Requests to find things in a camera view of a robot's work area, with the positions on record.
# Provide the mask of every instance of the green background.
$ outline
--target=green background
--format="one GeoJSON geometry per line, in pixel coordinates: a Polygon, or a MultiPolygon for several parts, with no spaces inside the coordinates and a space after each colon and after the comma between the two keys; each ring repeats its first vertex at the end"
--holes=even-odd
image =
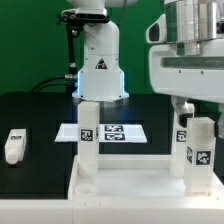
{"type": "MultiPolygon", "coordinates": [[[[68,71],[65,25],[56,14],[72,8],[66,0],[0,0],[0,94],[30,91],[42,80],[68,71]]],[[[108,9],[117,22],[121,8],[108,9]]],[[[120,23],[120,67],[129,93],[152,93],[145,31],[164,11],[159,0],[139,0],[125,9],[120,23]]],[[[79,68],[83,35],[75,40],[79,68]]],[[[48,91],[61,91],[54,87],[48,91]]]]}

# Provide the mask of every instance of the warning label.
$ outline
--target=warning label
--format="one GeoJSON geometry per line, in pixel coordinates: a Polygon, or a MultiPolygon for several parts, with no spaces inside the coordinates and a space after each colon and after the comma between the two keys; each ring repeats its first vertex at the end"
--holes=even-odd
{"type": "Polygon", "coordinates": [[[107,66],[106,66],[103,58],[100,59],[99,63],[96,66],[96,69],[107,69],[107,66]]]}

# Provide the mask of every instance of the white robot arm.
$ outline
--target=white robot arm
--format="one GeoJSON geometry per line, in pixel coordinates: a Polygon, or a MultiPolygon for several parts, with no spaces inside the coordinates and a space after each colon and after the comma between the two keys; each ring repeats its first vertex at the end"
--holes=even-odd
{"type": "MultiPolygon", "coordinates": [[[[224,113],[224,1],[165,0],[165,14],[146,31],[153,89],[173,96],[177,114],[190,116],[188,98],[220,104],[224,113]]],[[[224,137],[224,115],[219,121],[224,137]]]]}
{"type": "Polygon", "coordinates": [[[119,67],[119,30],[110,21],[106,6],[122,7],[137,0],[69,0],[74,6],[59,20],[66,23],[70,49],[70,74],[77,75],[75,99],[117,101],[129,95],[124,90],[124,72],[119,67]],[[84,65],[75,65],[73,37],[84,31],[84,65]]]}

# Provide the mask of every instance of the qr-like marker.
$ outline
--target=qr-like marker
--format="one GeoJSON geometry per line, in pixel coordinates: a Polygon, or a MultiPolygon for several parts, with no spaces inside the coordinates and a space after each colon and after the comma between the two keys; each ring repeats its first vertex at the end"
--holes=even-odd
{"type": "Polygon", "coordinates": [[[20,140],[22,136],[11,136],[11,140],[20,140]]]}
{"type": "Polygon", "coordinates": [[[196,165],[210,165],[211,164],[211,151],[198,151],[196,165]]]}
{"type": "Polygon", "coordinates": [[[107,141],[124,141],[125,135],[122,134],[113,134],[113,133],[106,133],[105,140],[107,141]]]}
{"type": "Polygon", "coordinates": [[[123,132],[123,125],[105,125],[105,132],[123,132]]]}
{"type": "Polygon", "coordinates": [[[187,147],[187,160],[192,163],[193,160],[193,151],[190,147],[187,147]]]}
{"type": "Polygon", "coordinates": [[[176,141],[186,142],[187,131],[177,131],[176,141]]]}
{"type": "Polygon", "coordinates": [[[81,129],[81,141],[92,142],[93,130],[81,129]]]}

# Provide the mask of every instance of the white rectangular block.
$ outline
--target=white rectangular block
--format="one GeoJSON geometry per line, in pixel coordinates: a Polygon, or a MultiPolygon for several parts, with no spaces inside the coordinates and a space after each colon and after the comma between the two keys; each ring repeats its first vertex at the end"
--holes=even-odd
{"type": "Polygon", "coordinates": [[[5,159],[10,165],[23,160],[26,147],[26,129],[12,129],[5,144],[5,159]]]}
{"type": "Polygon", "coordinates": [[[100,106],[97,102],[82,102],[78,106],[79,174],[92,177],[98,171],[100,106]]]}
{"type": "MultiPolygon", "coordinates": [[[[194,105],[188,104],[190,113],[194,117],[194,105]]],[[[173,118],[173,137],[171,148],[170,175],[173,177],[184,176],[184,163],[186,157],[186,138],[187,128],[183,128],[179,124],[179,116],[174,111],[173,118]]]]}
{"type": "Polygon", "coordinates": [[[186,195],[211,193],[215,143],[214,121],[188,119],[184,170],[186,195]]]}

